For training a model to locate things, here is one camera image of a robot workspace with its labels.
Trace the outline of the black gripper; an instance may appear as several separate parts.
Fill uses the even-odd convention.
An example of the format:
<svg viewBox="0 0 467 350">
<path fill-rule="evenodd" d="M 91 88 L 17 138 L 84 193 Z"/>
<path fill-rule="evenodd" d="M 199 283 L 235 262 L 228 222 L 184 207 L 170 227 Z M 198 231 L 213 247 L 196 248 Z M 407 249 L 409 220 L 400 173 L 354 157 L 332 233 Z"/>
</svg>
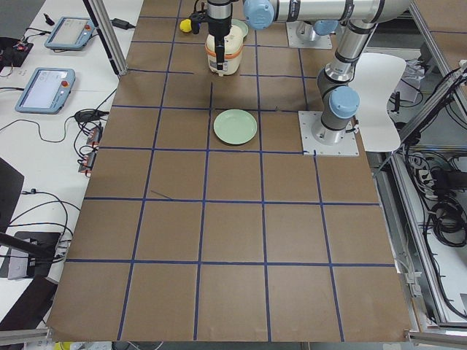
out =
<svg viewBox="0 0 467 350">
<path fill-rule="evenodd" d="M 198 34 L 202 23 L 208 24 L 209 34 L 213 35 L 215 43 L 216 68 L 223 71 L 225 62 L 224 38 L 231 30 L 233 1 L 209 0 L 195 1 L 190 15 L 193 34 Z"/>
</svg>

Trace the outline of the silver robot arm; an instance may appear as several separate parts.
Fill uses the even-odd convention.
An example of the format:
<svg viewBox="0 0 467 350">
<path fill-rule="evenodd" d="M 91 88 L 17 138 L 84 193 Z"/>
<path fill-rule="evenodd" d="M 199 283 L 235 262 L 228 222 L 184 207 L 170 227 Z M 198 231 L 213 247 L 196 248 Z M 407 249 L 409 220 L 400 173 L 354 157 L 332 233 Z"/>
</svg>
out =
<svg viewBox="0 0 467 350">
<path fill-rule="evenodd" d="M 382 19 L 385 1 L 244 1 L 243 13 L 255 30 L 269 27 L 275 21 L 350 20 L 375 23 Z M 191 28 L 197 34 L 202 23 L 214 37 L 215 68 L 222 73 L 225 65 L 225 37 L 231 30 L 232 1 L 208 1 L 200 10 L 193 8 Z"/>
<path fill-rule="evenodd" d="M 349 86 L 357 62 L 377 24 L 396 18 L 408 6 L 408 1 L 325 1 L 317 6 L 318 20 L 346 23 L 334 58 L 317 78 L 324 110 L 312 132 L 320 143 L 335 145 L 341 141 L 360 104 L 358 93 Z"/>
</svg>

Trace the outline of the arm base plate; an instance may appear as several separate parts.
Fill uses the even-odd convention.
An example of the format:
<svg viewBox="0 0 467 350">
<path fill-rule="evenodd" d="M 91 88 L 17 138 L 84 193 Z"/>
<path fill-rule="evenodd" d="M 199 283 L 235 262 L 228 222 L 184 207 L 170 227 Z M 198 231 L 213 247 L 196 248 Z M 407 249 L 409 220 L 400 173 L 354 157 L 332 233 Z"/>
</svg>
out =
<svg viewBox="0 0 467 350">
<path fill-rule="evenodd" d="M 303 153 L 310 156 L 359 156 L 352 123 L 348 122 L 341 131 L 332 131 L 322 124 L 321 114 L 319 111 L 298 112 Z"/>
<path fill-rule="evenodd" d="M 330 50 L 332 48 L 331 31 L 319 33 L 318 27 L 304 21 L 286 23 L 288 46 Z"/>
</svg>

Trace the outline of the green plate near arm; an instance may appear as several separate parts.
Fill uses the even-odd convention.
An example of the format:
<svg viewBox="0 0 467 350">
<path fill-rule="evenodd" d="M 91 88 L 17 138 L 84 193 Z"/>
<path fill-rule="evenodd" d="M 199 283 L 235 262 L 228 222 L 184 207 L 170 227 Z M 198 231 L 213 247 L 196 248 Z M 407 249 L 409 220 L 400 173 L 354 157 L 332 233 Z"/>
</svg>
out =
<svg viewBox="0 0 467 350">
<path fill-rule="evenodd" d="M 239 27 L 242 30 L 243 38 L 245 38 L 248 35 L 249 28 L 248 28 L 248 25 L 244 21 L 234 18 L 231 20 L 231 24 L 233 26 Z"/>
<path fill-rule="evenodd" d="M 240 109 L 229 109 L 216 116 L 214 132 L 226 144 L 240 145 L 251 141 L 258 131 L 256 119 Z"/>
</svg>

